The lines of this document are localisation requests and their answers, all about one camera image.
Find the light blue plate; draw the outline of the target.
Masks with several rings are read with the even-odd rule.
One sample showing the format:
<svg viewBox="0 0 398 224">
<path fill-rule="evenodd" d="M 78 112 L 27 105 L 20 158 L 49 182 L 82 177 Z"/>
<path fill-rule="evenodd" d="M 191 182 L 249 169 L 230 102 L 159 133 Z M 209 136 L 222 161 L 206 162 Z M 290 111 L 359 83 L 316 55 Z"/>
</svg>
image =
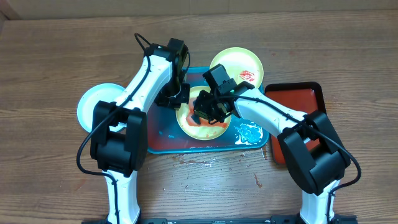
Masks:
<svg viewBox="0 0 398 224">
<path fill-rule="evenodd" d="M 124 87 L 114 83 L 103 83 L 90 88 L 80 99 L 76 114 L 80 126 L 91 132 L 93 111 L 99 101 L 113 102 L 124 91 Z"/>
</svg>

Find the dark scrubbing sponge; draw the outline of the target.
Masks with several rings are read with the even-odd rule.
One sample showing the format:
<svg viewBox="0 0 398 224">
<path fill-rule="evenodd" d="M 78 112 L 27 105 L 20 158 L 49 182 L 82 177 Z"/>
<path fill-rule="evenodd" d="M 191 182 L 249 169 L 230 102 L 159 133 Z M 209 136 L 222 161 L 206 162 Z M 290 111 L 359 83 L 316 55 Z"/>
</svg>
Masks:
<svg viewBox="0 0 398 224">
<path fill-rule="evenodd" d="M 191 119 L 195 124 L 201 125 L 200 117 L 197 114 L 192 114 Z"/>
</svg>

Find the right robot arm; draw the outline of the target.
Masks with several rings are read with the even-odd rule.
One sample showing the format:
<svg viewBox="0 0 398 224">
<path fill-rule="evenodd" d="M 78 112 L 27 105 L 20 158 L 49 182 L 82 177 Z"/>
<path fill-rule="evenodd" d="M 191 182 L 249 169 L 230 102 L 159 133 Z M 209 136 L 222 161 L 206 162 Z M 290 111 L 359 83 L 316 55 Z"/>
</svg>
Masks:
<svg viewBox="0 0 398 224">
<path fill-rule="evenodd" d="M 223 122 L 235 115 L 250 120 L 277 138 L 288 172 L 302 189 L 302 207 L 294 223 L 356 223 L 333 211 L 340 180 L 354 161 L 343 147 L 328 116 L 287 108 L 248 82 L 236 83 L 221 64 L 203 74 L 210 87 L 193 102 L 197 121 Z"/>
</svg>

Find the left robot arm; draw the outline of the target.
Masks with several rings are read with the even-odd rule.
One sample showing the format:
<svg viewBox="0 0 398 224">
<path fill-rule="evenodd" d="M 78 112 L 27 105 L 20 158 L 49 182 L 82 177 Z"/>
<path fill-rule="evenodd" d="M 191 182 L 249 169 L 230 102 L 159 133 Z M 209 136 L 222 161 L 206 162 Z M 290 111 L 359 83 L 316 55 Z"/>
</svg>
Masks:
<svg viewBox="0 0 398 224">
<path fill-rule="evenodd" d="M 143 51 L 141 68 L 124 93 L 110 103 L 100 100 L 93 108 L 92 130 L 84 140 L 97 162 L 96 175 L 107 183 L 107 223 L 135 223 L 139 218 L 137 171 L 147 154 L 151 105 L 176 110 L 189 101 L 183 65 L 190 61 L 190 54 L 184 41 L 149 44 Z"/>
</svg>

